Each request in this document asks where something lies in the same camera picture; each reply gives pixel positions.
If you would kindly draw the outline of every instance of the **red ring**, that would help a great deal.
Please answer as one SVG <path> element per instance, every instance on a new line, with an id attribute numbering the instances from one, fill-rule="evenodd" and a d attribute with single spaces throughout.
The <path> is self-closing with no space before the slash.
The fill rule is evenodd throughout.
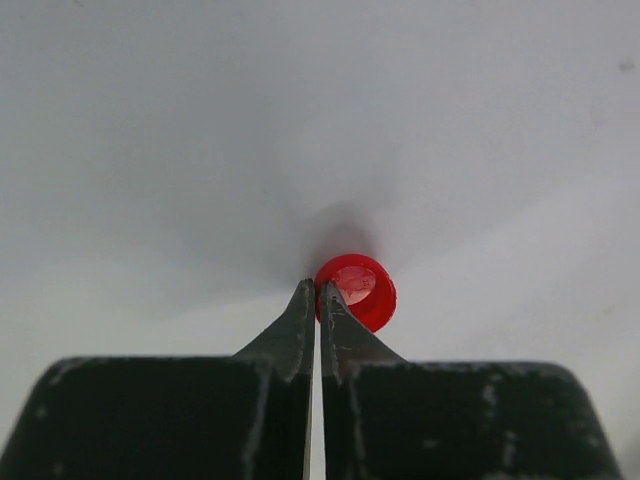
<path id="1" fill-rule="evenodd" d="M 371 280 L 375 283 L 368 289 Z M 347 300 L 351 313 L 372 332 L 384 327 L 396 309 L 396 288 L 391 277 L 382 265 L 366 255 L 349 253 L 335 257 L 318 271 L 314 282 L 317 292 L 324 283 L 334 282 Z M 347 282 L 355 282 L 355 290 L 349 290 Z M 320 302 L 316 317 L 320 321 Z"/>

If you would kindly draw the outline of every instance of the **dark corner object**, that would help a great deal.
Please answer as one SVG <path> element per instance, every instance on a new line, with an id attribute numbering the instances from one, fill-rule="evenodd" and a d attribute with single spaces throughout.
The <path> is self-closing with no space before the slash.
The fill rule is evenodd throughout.
<path id="1" fill-rule="evenodd" d="M 567 370 L 410 363 L 333 284 L 319 295 L 329 480 L 621 478 Z M 300 282 L 232 357 L 58 362 L 24 406 L 0 480 L 308 478 L 315 296 Z"/>

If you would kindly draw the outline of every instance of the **white surface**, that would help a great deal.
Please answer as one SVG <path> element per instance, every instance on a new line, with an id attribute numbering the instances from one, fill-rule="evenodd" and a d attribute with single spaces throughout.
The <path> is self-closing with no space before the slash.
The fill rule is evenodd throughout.
<path id="1" fill-rule="evenodd" d="M 566 364 L 640 478 L 639 18 L 0 2 L 0 439 L 58 357 L 231 353 L 359 248 L 392 348 Z"/>

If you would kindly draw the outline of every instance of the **red cup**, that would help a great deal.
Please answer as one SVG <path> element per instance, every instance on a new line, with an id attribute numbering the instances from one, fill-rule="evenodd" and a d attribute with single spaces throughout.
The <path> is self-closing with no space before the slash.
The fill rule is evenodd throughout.
<path id="1" fill-rule="evenodd" d="M 327 262 L 314 280 L 319 293 L 322 285 L 334 282 L 351 313 L 369 330 L 384 327 L 396 309 L 396 287 L 387 271 L 373 258 L 359 253 L 341 255 Z M 320 320 L 320 302 L 316 317 Z"/>

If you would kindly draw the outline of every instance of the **red object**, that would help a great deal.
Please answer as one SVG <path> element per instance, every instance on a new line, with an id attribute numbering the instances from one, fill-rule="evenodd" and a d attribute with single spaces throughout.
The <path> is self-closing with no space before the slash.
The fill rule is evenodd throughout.
<path id="1" fill-rule="evenodd" d="M 349 253 L 330 260 L 314 280 L 319 292 L 324 283 L 334 282 L 351 313 L 369 330 L 384 327 L 396 309 L 396 287 L 386 270 L 373 258 Z M 316 309 L 320 320 L 320 303 Z"/>

